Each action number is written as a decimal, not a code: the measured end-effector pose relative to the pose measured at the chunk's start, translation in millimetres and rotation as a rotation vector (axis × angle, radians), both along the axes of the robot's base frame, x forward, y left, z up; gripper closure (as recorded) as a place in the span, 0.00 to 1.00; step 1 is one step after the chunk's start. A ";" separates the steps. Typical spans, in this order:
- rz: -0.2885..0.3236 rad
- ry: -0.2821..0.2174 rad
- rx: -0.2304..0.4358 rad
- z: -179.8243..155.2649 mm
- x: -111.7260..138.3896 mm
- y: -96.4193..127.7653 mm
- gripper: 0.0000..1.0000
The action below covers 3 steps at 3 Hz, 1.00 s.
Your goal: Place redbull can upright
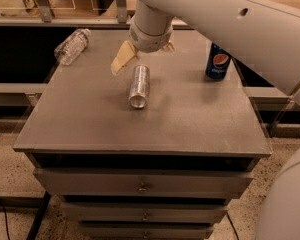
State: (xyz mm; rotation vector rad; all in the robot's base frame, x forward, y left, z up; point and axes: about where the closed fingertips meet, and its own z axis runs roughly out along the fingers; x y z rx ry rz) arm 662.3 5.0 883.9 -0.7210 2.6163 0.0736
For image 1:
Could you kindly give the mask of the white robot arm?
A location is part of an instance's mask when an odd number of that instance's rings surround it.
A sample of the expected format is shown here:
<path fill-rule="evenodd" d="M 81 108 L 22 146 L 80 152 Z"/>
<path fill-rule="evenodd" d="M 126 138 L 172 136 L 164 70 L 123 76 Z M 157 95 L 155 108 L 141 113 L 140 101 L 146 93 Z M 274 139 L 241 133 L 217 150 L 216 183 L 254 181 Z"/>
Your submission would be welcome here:
<path fill-rule="evenodd" d="M 269 0 L 137 0 L 130 44 L 114 59 L 118 73 L 138 51 L 166 46 L 179 18 L 300 106 L 300 9 Z M 300 240 L 300 148 L 263 202 L 255 240 Z"/>

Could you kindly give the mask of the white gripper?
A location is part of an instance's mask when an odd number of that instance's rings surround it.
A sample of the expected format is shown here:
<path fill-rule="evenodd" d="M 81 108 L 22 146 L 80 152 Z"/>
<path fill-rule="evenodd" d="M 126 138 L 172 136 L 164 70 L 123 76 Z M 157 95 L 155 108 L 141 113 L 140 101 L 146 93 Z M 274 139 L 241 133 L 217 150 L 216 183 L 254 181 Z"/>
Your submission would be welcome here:
<path fill-rule="evenodd" d="M 137 56 L 137 52 L 152 53 L 166 46 L 166 50 L 175 50 L 170 40 L 173 32 L 172 18 L 160 17 L 158 21 L 151 21 L 150 18 L 142 20 L 135 15 L 131 20 L 129 39 L 125 40 L 114 60 L 111 63 L 111 72 L 118 75 L 119 72 Z"/>

